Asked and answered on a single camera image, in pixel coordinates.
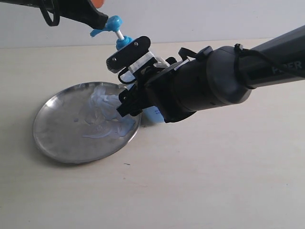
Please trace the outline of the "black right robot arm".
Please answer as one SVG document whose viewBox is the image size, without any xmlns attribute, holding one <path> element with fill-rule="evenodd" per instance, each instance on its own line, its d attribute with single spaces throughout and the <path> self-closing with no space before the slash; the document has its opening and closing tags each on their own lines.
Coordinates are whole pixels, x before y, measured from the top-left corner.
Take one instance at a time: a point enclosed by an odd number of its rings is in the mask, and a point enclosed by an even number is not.
<svg viewBox="0 0 305 229">
<path fill-rule="evenodd" d="M 239 43 L 199 52 L 181 48 L 180 61 L 156 58 L 150 45 L 146 36 L 119 35 L 117 51 L 106 61 L 119 77 L 133 75 L 125 82 L 131 88 L 119 94 L 121 116 L 137 116 L 155 106 L 166 123 L 175 123 L 197 111 L 240 104 L 255 88 L 305 78 L 304 27 L 252 49 Z"/>
</svg>

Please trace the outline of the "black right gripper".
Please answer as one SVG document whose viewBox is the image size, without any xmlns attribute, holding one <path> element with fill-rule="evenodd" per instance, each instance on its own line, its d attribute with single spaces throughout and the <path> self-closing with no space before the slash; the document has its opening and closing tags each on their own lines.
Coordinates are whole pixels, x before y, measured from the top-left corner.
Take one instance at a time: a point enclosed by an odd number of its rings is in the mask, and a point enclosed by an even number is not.
<svg viewBox="0 0 305 229">
<path fill-rule="evenodd" d="M 180 62 L 173 57 L 166 60 L 142 57 L 126 67 L 135 82 L 129 90 L 119 95 L 121 116 L 136 116 L 150 107 L 157 107 L 164 122 L 182 121 L 195 112 L 195 100 L 191 98 L 196 80 L 197 56 L 183 56 Z"/>
</svg>

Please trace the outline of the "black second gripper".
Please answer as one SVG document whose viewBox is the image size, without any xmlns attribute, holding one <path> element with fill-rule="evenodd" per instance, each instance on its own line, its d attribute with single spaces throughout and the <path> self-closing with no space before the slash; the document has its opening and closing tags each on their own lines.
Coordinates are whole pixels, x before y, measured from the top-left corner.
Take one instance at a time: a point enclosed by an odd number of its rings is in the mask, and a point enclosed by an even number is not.
<svg viewBox="0 0 305 229">
<path fill-rule="evenodd" d="M 100 12 L 105 0 L 0 0 L 1 3 L 42 8 L 56 16 L 81 22 L 93 29 L 103 29 L 109 16 Z"/>
</svg>

